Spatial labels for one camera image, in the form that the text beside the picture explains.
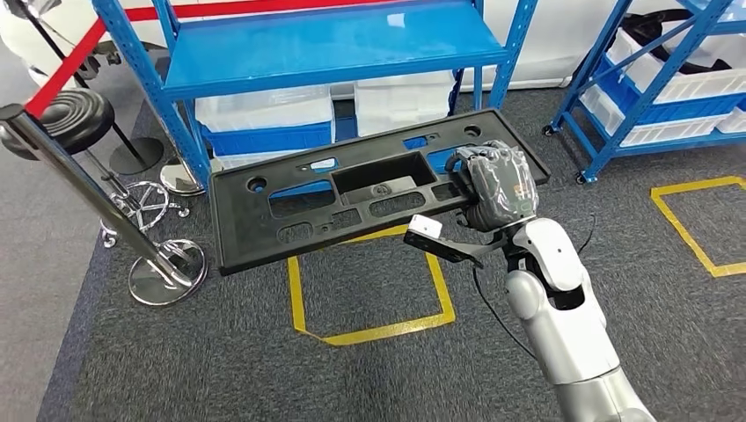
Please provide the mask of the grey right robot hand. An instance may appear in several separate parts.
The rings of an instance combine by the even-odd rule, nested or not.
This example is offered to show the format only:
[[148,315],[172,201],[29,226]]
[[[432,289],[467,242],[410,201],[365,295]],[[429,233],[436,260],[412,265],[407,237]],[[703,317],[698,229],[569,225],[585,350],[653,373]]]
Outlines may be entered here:
[[488,232],[534,217],[538,191],[524,153],[503,141],[458,147],[444,170],[459,169],[471,181],[475,203],[463,210],[464,226]]

